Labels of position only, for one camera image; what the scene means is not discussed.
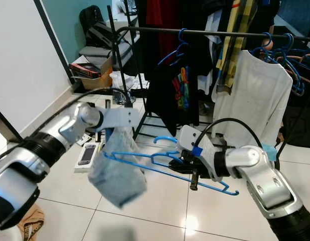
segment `clothing rack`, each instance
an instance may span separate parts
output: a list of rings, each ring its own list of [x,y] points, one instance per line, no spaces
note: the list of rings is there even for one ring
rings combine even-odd
[[[176,34],[177,35],[181,30],[179,30],[179,29],[160,29],[160,28],[132,27],[131,23],[130,23],[130,16],[129,16],[129,11],[128,11],[127,1],[124,1],[124,4],[125,4],[126,12],[127,12],[128,26],[127,27],[119,28],[117,31],[115,30],[115,27],[114,27],[114,21],[113,21],[113,17],[112,17],[112,13],[111,13],[111,7],[107,6],[108,15],[109,15],[109,20],[110,20],[110,25],[111,25],[111,29],[112,29],[112,32],[113,32],[113,36],[120,36],[119,38],[117,38],[117,39],[113,38],[113,40],[112,40],[113,53],[116,52],[116,55],[118,57],[118,61],[119,61],[118,64],[119,64],[119,68],[120,68],[120,72],[121,72],[121,78],[122,78],[122,81],[123,81],[124,91],[127,92],[127,88],[126,88],[125,80],[124,80],[124,73],[122,71],[122,64],[121,64],[121,59],[120,59],[120,54],[119,54],[118,43],[125,36],[125,34],[130,32],[131,33],[130,36],[131,36],[131,42],[132,42],[131,48],[132,48],[132,52],[133,52],[133,58],[134,58],[134,62],[135,62],[135,65],[136,65],[136,71],[137,71],[137,74],[138,74],[141,91],[143,92],[141,77],[140,77],[140,73],[139,73],[139,70],[138,70],[138,60],[137,60],[137,57],[136,57],[136,54],[135,54],[135,49],[134,49],[135,42],[134,42],[134,37],[132,35],[132,32],[133,31],[139,31],[139,32],[153,32],[153,33],[171,33],[171,34]],[[183,34],[186,34],[186,35],[212,35],[212,36],[224,36],[224,37],[226,37],[226,36],[230,36],[230,37],[246,37],[246,38],[256,38],[256,39],[261,39],[261,40],[268,38],[268,36],[266,36],[265,34],[209,32],[209,31],[199,31],[199,30],[184,30]],[[271,35],[271,36],[272,36],[272,39],[284,39],[284,38],[287,39],[288,38],[285,35]],[[294,39],[295,40],[306,41],[306,44],[308,42],[310,42],[310,37],[294,36]],[[153,135],[141,133],[140,130],[141,130],[142,126],[166,128],[165,126],[144,123],[146,117],[150,117],[150,118],[160,118],[160,117],[153,116],[150,112],[147,112],[145,97],[143,96],[142,98],[143,98],[143,104],[144,104],[144,107],[145,107],[145,113],[142,116],[142,118],[141,118],[141,120],[140,120],[140,122],[138,124],[138,127],[136,128],[136,130],[133,129],[133,138],[134,138],[134,140],[137,138],[138,135],[146,136],[146,137],[152,137],[152,138],[156,137],[156,136],[153,136]],[[277,158],[279,158],[283,148],[285,147],[285,145],[288,142],[288,139],[290,138],[290,136],[294,132],[299,119],[303,115],[303,113],[304,113],[306,107],[309,105],[309,103],[310,103],[310,97],[306,101],[305,105],[301,108],[301,110],[300,110],[300,112],[299,112],[299,114],[298,114],[298,116],[297,116],[297,118],[296,118],[296,120],[295,120],[295,122],[294,122],[294,124],[292,126],[291,132],[288,134],[286,140],[284,140],[284,142],[282,143],[282,145],[281,145],[281,147],[280,147],[280,149],[279,149],[279,151],[277,153]]]

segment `teal wall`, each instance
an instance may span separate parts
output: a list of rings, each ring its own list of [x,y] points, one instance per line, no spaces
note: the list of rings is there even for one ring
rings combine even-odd
[[[104,20],[108,20],[107,5],[111,0],[43,0],[43,4],[69,63],[78,58],[86,44],[79,21],[79,13],[91,5],[99,6]]]

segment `brown cloth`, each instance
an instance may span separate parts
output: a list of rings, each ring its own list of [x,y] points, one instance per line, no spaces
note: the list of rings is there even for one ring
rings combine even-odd
[[[17,224],[23,241],[35,241],[38,230],[44,225],[45,215],[36,204],[25,214],[23,219]]]

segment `floor tile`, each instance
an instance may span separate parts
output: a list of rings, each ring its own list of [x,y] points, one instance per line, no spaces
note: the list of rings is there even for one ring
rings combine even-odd
[[[81,241],[94,210],[38,199],[45,214],[38,241]]]
[[[73,205],[96,208],[100,194],[90,184],[87,173],[74,173],[81,147],[74,144],[51,168],[39,184],[40,197]]]
[[[139,152],[146,154],[174,150],[174,148],[159,148],[142,144],[139,144],[139,147]],[[168,158],[157,160],[164,163],[170,161]],[[150,165],[150,159],[144,158],[141,159],[141,162]],[[152,165],[152,167],[177,174],[168,168],[161,168],[156,165]],[[125,205],[123,209],[115,207],[105,198],[102,198],[97,209],[184,227],[188,183],[184,180],[148,170],[145,171],[145,175],[147,191],[139,198]]]
[[[83,241],[183,241],[184,228],[96,211]]]
[[[295,192],[310,212],[310,165],[281,162],[280,170],[289,180]]]
[[[281,162],[281,169],[310,211],[310,165]],[[230,185],[232,191],[239,190],[240,194],[228,196],[203,187],[190,191],[186,228],[249,241],[276,241],[244,181],[231,178],[223,181]]]
[[[310,148],[286,145],[281,152],[280,160],[285,162],[310,164]]]
[[[165,126],[163,121],[160,118],[146,117],[144,123],[151,124],[151,125]],[[140,133],[153,135],[153,136],[157,136],[157,137],[159,137],[159,136],[172,137],[172,135],[168,131],[168,129],[159,128],[159,127],[142,126],[142,128],[140,129]],[[179,130],[177,130],[177,134],[176,134],[175,138],[178,138],[178,137],[179,137]],[[153,138],[138,135],[136,138],[136,142],[152,144]],[[173,142],[170,142],[170,141],[161,141],[161,145],[170,146],[170,147],[176,146]]]
[[[191,229],[187,229],[185,231],[185,241],[237,241],[237,240],[240,239],[233,239],[229,237],[198,232]]]
[[[136,102],[143,103],[143,98],[136,98]]]
[[[276,240],[244,181],[223,181],[230,185],[230,191],[239,190],[240,194],[229,196],[201,186],[198,191],[190,190],[186,228],[250,241]],[[214,185],[209,180],[201,182]]]

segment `white plastic bag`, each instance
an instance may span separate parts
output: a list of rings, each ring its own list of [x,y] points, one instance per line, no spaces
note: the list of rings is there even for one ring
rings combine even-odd
[[[103,152],[138,152],[138,147],[130,135],[128,128],[115,128],[108,142],[96,155],[88,174],[89,181],[108,201],[117,207],[140,196],[146,191],[146,179],[138,167],[108,159]],[[138,163],[135,156],[118,158]]]
[[[109,76],[112,79],[112,83],[113,83],[114,88],[124,89],[123,81],[122,81],[121,75],[120,75],[120,71],[113,71],[109,74]],[[133,76],[129,76],[127,74],[124,74],[124,78],[125,78],[126,88],[130,89],[134,85],[134,79],[135,78]]]

